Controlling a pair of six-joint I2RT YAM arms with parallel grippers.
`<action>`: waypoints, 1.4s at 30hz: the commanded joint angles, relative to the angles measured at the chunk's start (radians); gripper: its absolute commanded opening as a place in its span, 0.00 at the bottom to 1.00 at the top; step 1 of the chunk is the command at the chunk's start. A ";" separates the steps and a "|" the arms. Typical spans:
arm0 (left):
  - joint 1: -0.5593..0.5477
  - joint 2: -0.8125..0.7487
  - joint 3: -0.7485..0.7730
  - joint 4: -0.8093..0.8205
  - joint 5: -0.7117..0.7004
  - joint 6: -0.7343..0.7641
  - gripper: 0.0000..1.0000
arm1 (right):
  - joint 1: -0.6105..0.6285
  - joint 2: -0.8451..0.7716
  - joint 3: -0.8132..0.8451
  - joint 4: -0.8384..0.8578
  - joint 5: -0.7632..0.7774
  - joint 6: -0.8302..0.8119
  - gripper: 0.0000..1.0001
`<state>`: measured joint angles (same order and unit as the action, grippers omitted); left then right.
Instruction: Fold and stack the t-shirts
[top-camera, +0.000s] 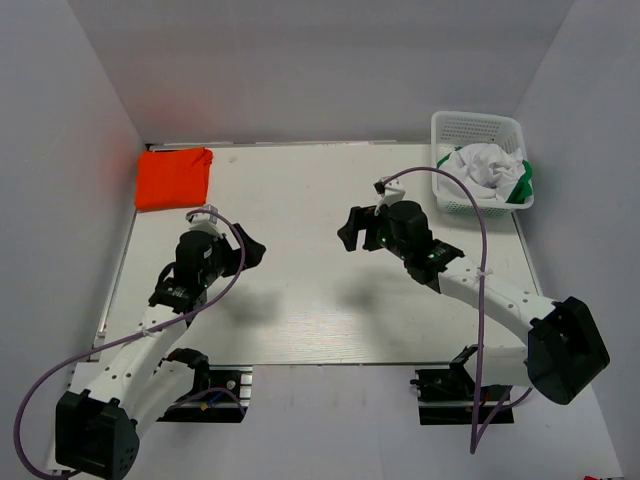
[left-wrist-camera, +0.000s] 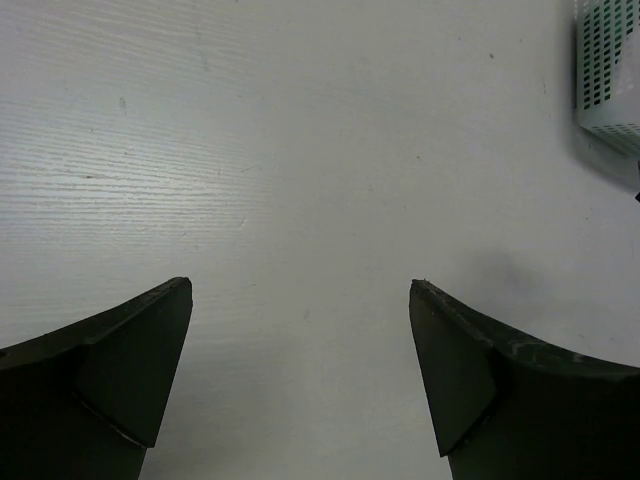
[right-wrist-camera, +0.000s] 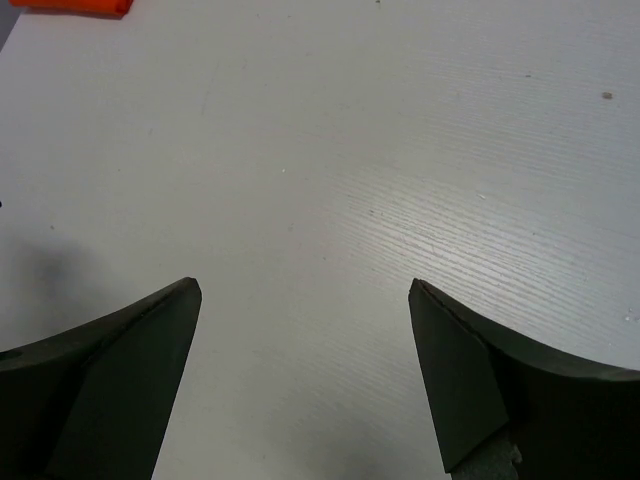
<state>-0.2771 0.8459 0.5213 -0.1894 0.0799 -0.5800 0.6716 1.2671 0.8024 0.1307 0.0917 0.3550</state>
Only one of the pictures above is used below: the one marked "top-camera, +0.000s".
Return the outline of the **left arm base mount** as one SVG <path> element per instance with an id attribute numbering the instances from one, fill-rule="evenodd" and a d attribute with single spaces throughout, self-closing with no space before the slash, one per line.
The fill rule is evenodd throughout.
<path id="1" fill-rule="evenodd" d="M 163 423 L 239 424 L 248 412 L 253 367 L 213 366 L 201 370 L 193 388 L 158 421 Z"/>

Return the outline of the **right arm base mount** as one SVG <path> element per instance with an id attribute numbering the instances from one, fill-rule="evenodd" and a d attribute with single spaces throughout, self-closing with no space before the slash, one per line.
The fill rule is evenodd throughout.
<path id="1" fill-rule="evenodd" d="M 461 426 L 471 425 L 474 387 L 471 380 L 460 379 L 449 368 L 420 369 L 410 380 L 418 400 L 418 413 L 422 426 Z M 478 423 L 486 421 L 506 387 L 493 385 L 481 388 L 480 412 Z M 493 418 L 493 424 L 513 424 L 514 415 L 509 405 L 510 397 Z"/>

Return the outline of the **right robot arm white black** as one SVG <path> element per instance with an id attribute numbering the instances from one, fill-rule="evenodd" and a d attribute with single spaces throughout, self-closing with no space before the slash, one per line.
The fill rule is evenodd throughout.
<path id="1" fill-rule="evenodd" d="M 469 388 L 480 373 L 484 386 L 532 388 L 567 405 L 609 365 L 609 352 L 583 301 L 573 296 L 557 301 L 494 275 L 481 276 L 462 250 L 433 236 L 418 203 L 352 208 L 337 236 L 352 252 L 360 234 L 364 250 L 389 251 L 414 281 L 483 312 L 521 341 L 519 347 L 473 345 L 452 360 L 450 371 Z"/>

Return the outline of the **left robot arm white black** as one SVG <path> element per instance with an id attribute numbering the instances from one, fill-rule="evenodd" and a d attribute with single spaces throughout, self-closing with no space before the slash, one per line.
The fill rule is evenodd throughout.
<path id="1" fill-rule="evenodd" d="M 124 478 L 148 428 L 178 399 L 194 393 L 208 358 L 175 342 L 205 305 L 215 280 L 256 267 L 266 252 L 239 224 L 233 227 L 241 241 L 237 249 L 210 222 L 182 234 L 134 338 L 81 392 L 67 392 L 58 401 L 58 464 L 101 479 Z"/>

